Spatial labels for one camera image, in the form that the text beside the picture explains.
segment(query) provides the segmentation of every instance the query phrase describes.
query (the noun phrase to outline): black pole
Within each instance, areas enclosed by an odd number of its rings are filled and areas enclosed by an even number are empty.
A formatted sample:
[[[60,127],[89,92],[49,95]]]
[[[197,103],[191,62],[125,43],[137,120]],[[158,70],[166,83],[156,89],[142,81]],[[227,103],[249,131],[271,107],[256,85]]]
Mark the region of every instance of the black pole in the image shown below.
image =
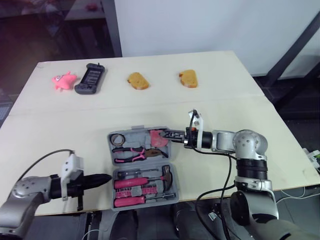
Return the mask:
[[[274,104],[275,109],[279,111],[284,105],[286,105],[296,95],[303,91],[310,83],[312,83],[313,81],[320,81],[320,78],[318,78],[319,75],[320,62],[315,65],[315,67],[303,79],[301,79],[297,85],[295,85],[287,94],[285,94]]]
[[[320,27],[320,11],[306,27],[299,38],[289,48],[289,50],[283,55],[283,57],[271,68],[271,70],[265,76],[266,82],[264,87],[271,87],[284,73],[289,64],[296,58],[298,53],[304,48],[309,42],[313,35],[317,32]]]

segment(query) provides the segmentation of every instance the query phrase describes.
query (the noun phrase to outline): tool kit compartment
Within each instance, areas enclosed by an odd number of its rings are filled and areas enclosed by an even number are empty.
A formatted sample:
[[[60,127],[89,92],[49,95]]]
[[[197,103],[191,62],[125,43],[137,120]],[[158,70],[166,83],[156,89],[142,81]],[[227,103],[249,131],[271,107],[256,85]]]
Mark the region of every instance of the tool kit compartment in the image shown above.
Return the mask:
[[[112,210],[147,208],[179,201],[177,174],[169,163],[171,142],[159,135],[167,127],[143,126],[107,136],[113,171]]]

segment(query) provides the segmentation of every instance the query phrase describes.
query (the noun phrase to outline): toast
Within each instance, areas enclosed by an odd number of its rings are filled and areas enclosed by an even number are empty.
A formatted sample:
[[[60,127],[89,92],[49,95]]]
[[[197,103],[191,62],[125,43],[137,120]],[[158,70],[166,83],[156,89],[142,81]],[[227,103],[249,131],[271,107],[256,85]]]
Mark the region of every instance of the toast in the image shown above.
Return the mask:
[[[143,90],[149,87],[148,81],[139,72],[131,73],[128,82],[137,90]]]
[[[196,88],[198,86],[196,72],[192,69],[179,73],[180,81],[187,88]]]

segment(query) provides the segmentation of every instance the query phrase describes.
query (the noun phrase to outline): black cable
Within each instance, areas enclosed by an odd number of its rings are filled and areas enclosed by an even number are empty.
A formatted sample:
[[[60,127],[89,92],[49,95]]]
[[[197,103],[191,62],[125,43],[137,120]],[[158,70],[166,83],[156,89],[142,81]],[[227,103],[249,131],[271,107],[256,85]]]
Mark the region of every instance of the black cable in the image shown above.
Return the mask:
[[[225,183],[224,183],[224,186],[223,186],[223,190],[221,192],[221,199],[220,199],[220,215],[221,215],[221,221],[222,221],[222,228],[223,228],[223,232],[224,232],[224,235],[225,235],[225,238],[227,240],[230,240],[230,235],[229,235],[229,232],[228,232],[228,228],[227,228],[227,223],[226,223],[226,220],[225,220],[225,215],[224,215],[224,210],[223,210],[223,207],[222,207],[222,203],[223,203],[223,200],[224,200],[224,194],[225,194],[225,188],[229,182],[229,178],[230,178],[230,175],[231,175],[231,157],[229,156],[229,172],[228,172],[228,176],[226,177],[226,180],[225,180]]]
[[[228,226],[226,226],[226,227],[229,229],[229,231],[230,231],[237,239],[242,240],[242,239],[241,239],[237,234],[235,234],[234,231],[232,231]]]
[[[199,205],[198,204],[198,206],[200,206],[200,208],[204,208],[204,209],[208,209],[208,210],[211,210],[212,211],[212,207],[209,207],[209,206],[205,206],[205,205]],[[216,213],[216,212],[214,212],[215,214],[216,214],[216,216],[221,220],[221,217]],[[232,229],[230,229],[228,226],[226,226],[228,229],[229,229],[229,231],[236,237],[236,238],[238,238],[239,240],[242,240],[237,234],[235,234],[235,232],[234,231],[232,231]]]
[[[216,153],[216,152],[203,152],[203,151],[199,151],[198,149],[196,149],[193,145],[193,142],[192,142],[192,124],[193,124],[193,121],[194,121],[194,118],[195,118],[195,115],[196,115],[196,110],[193,110],[192,112],[192,117],[191,117],[191,120],[190,120],[190,124],[189,124],[189,136],[188,136],[188,143],[189,145],[191,146],[191,148],[196,151],[197,153],[200,153],[200,154],[206,154],[206,155],[221,155],[221,156],[228,156],[229,158],[229,172],[228,172],[228,175],[227,175],[227,178],[226,178],[226,181],[224,183],[224,186],[223,188],[221,188],[221,199],[220,199],[220,208],[221,208],[221,220],[222,220],[222,227],[223,227],[223,232],[224,232],[224,235],[225,235],[225,238],[227,240],[230,240],[230,235],[229,235],[229,232],[228,232],[228,226],[227,226],[227,223],[226,223],[226,220],[225,220],[225,216],[223,214],[223,210],[222,210],[222,203],[223,203],[223,197],[224,197],[224,193],[225,193],[225,190],[226,190],[226,186],[228,184],[228,181],[229,181],[229,178],[230,178],[230,175],[231,175],[231,169],[232,169],[232,163],[231,163],[231,157],[235,160],[237,160],[236,157],[233,157],[233,156],[230,156],[230,154],[225,154],[225,153]],[[211,231],[211,229],[204,223],[204,221],[200,218],[200,215],[197,213],[199,219],[200,219],[200,222],[204,225],[204,227],[208,230],[209,233],[211,233],[211,235],[216,238],[217,240],[219,239],[214,233],[213,231]]]
[[[35,161],[30,167],[27,168],[27,170],[24,171],[24,173],[22,173],[22,175],[18,178],[17,182],[19,182],[26,174],[27,172],[30,171],[30,169],[32,169],[37,163],[39,163],[41,160],[45,159],[46,157],[52,155],[52,154],[56,154],[56,153],[60,153],[60,152],[69,152],[70,155],[74,153],[73,150],[70,149],[59,149],[56,151],[52,151],[46,155],[44,155],[43,157],[39,158],[37,161]]]
[[[231,185],[231,186],[228,186],[226,188],[219,188],[219,189],[214,189],[214,190],[210,190],[210,191],[206,191],[204,193],[202,193],[200,196],[198,196],[198,198],[196,199],[195,201],[195,204],[194,204],[194,208],[195,208],[195,212],[200,220],[200,222],[202,223],[202,225],[205,227],[205,229],[217,240],[220,240],[220,238],[210,229],[210,227],[205,223],[205,221],[203,220],[203,218],[201,217],[200,213],[199,213],[199,208],[198,208],[198,205],[199,205],[199,201],[200,199],[205,196],[205,195],[208,195],[208,194],[212,194],[212,193],[215,193],[215,192],[220,192],[222,190],[228,190],[228,189],[232,189],[234,188],[235,185]]]

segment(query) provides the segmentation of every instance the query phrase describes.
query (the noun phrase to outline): screen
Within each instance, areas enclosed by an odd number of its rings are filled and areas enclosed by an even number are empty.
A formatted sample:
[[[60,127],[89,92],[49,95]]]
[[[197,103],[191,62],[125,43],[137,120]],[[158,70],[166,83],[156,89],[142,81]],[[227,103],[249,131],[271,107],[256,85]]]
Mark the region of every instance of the screen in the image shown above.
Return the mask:
[[[100,74],[101,74],[101,71],[89,70],[89,72],[87,73],[84,79],[84,84],[92,84],[92,85],[97,84]]]

